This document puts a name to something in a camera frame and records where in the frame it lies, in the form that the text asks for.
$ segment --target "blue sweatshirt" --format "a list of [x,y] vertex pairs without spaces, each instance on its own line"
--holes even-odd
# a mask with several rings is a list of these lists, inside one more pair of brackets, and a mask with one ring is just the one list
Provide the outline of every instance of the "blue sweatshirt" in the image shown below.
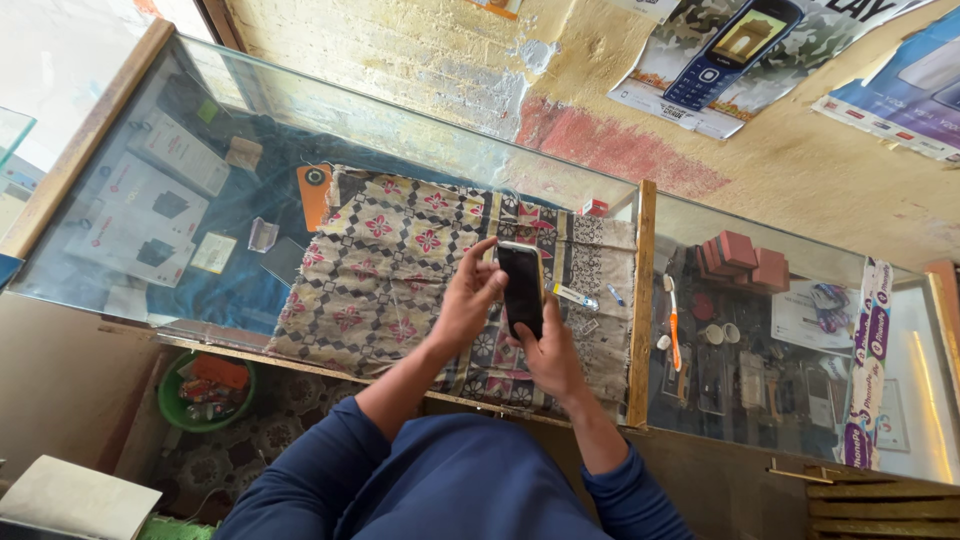
[[581,472],[602,530],[520,426],[427,416],[391,445],[347,398],[264,471],[215,538],[693,537],[633,445],[615,470]]

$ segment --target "glass panel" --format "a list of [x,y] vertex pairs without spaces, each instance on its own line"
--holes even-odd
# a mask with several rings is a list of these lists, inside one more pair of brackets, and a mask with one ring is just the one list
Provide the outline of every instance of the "glass panel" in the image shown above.
[[[864,257],[663,193],[656,231],[651,342],[671,334],[666,274],[675,284],[683,364],[680,372],[674,369],[672,347],[652,347],[648,424],[837,461],[852,361],[852,325],[840,312],[858,309]],[[710,257],[710,241],[722,231],[749,237],[747,255],[751,248],[783,254],[789,291],[774,292],[784,286],[776,276],[736,269],[750,261],[741,260],[744,246],[735,236],[719,239],[720,252],[711,260],[720,264],[712,269],[757,280],[736,283],[736,277],[702,274],[696,246]],[[764,261],[776,265],[777,258],[757,262],[764,267]],[[884,392],[880,412],[889,413],[887,433],[902,426],[903,436],[893,441],[895,432],[884,435],[880,470],[960,483],[957,409],[948,365],[938,353],[936,318],[927,312],[926,287],[923,276],[895,269],[886,385],[898,389]],[[909,438],[906,450],[900,448],[903,438]]]
[[[158,55],[10,291],[262,351],[324,162],[636,221],[637,187],[188,37]],[[248,249],[255,218],[278,226]],[[281,245],[289,249],[279,249]]]
[[34,127],[36,119],[0,107],[0,167]]

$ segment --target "feature phone poster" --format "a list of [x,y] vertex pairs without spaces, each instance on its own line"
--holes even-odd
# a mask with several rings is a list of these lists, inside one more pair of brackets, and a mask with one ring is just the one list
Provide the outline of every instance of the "feature phone poster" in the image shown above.
[[813,109],[936,160],[960,161],[960,8],[905,40],[867,79]]
[[870,29],[931,0],[681,0],[607,96],[727,138]]

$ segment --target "orange phone cover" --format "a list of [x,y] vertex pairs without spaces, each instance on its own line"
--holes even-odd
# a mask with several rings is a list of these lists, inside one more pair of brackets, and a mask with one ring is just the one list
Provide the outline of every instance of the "orange phone cover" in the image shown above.
[[193,361],[193,374],[200,379],[213,380],[237,390],[242,390],[250,379],[250,372],[244,366],[210,355],[197,356]]
[[[310,169],[324,171],[324,182],[320,185],[311,185],[306,180],[306,173]],[[326,201],[326,194],[333,184],[333,171],[330,165],[307,165],[297,168],[297,182],[300,184],[300,199],[303,200],[303,217],[306,219],[306,229],[314,233],[326,219],[330,206]]]

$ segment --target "hand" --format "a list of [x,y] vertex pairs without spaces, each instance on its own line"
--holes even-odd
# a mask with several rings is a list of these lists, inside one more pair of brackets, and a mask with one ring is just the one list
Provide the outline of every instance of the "hand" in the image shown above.
[[496,236],[491,236],[471,247],[446,288],[440,318],[426,338],[444,358],[463,351],[483,331],[487,310],[507,286],[507,273],[500,265],[481,260],[494,245]]
[[573,347],[573,331],[564,325],[556,296],[548,295],[543,306],[543,338],[540,341],[523,323],[516,323],[514,330],[520,340],[507,337],[507,343],[523,347],[530,375],[541,390],[553,396],[564,408],[584,392],[589,394],[580,358]]

